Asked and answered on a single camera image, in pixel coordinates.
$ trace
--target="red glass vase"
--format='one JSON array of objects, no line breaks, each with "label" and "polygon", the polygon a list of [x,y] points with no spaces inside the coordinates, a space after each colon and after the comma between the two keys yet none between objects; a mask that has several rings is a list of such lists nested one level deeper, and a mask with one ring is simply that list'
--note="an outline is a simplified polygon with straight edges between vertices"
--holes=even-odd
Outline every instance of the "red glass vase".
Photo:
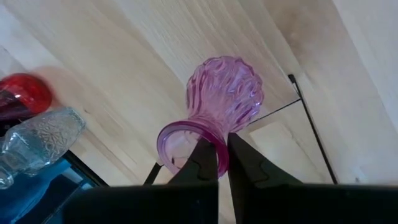
[{"label": "red glass vase", "polygon": [[15,73],[0,81],[0,121],[24,119],[46,111],[52,94],[39,78]]},{"label": "red glass vase", "polygon": [[228,169],[226,138],[258,114],[262,81],[241,58],[210,58],[198,66],[187,83],[188,118],[168,124],[157,138],[159,157],[176,174],[200,138],[217,151],[218,176]]}]

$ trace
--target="wooden surface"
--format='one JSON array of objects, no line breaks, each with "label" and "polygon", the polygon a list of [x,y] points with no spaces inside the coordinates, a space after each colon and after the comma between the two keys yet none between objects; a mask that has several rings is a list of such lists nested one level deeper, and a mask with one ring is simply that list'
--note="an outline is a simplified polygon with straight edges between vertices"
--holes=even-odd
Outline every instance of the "wooden surface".
[{"label": "wooden surface", "polygon": [[[185,117],[195,67],[238,55],[262,75],[261,116],[297,99],[296,75],[339,182],[396,184],[397,11],[395,0],[3,0],[0,75],[46,79],[88,123],[73,152],[131,185],[156,161],[159,130]],[[300,103],[239,134],[302,181],[330,182]],[[234,222],[229,194],[225,176],[220,223]]]}]

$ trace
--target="vase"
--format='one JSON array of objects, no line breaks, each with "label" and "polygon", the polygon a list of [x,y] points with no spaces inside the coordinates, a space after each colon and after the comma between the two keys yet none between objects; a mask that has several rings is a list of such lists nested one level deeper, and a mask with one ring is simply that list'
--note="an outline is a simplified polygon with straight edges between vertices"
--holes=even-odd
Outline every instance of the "vase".
[{"label": "vase", "polygon": [[52,94],[33,75],[15,73],[0,81],[0,121],[24,119],[46,111]]},{"label": "vase", "polygon": [[7,131],[0,153],[0,189],[20,173],[36,175],[57,161],[77,140],[84,120],[72,108],[40,114]]},{"label": "vase", "polygon": [[228,169],[226,138],[247,126],[258,114],[264,93],[262,80],[241,58],[209,58],[199,65],[187,83],[188,118],[170,123],[157,138],[164,165],[176,174],[198,140],[216,147],[218,177]]}]

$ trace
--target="vase rim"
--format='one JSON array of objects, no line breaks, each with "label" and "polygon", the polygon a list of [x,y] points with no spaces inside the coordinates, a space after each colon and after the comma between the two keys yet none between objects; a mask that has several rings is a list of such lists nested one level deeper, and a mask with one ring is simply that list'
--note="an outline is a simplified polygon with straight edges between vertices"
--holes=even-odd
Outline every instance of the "vase rim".
[{"label": "vase rim", "polygon": [[181,120],[170,123],[164,127],[157,138],[157,150],[159,157],[164,165],[173,173],[176,174],[179,168],[175,166],[170,159],[167,157],[165,150],[166,140],[177,131],[191,131],[199,134],[207,141],[213,143],[216,147],[216,153],[218,156],[218,177],[225,174],[228,169],[228,149],[224,139],[220,138],[218,134],[209,130],[205,125],[197,123],[193,120]]}]

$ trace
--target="glass bottle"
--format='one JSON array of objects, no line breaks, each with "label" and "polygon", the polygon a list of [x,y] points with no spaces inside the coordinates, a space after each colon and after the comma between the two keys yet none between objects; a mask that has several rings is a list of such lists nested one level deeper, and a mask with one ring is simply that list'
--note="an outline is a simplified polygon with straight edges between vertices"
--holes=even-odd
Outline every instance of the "glass bottle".
[{"label": "glass bottle", "polygon": [[72,108],[40,114],[7,131],[0,153],[0,189],[17,174],[36,175],[58,160],[77,140],[84,120]]},{"label": "glass bottle", "polygon": [[159,157],[176,174],[200,138],[216,146],[218,176],[228,169],[226,138],[258,114],[262,80],[241,58],[209,58],[187,83],[188,118],[168,124],[157,138]]}]

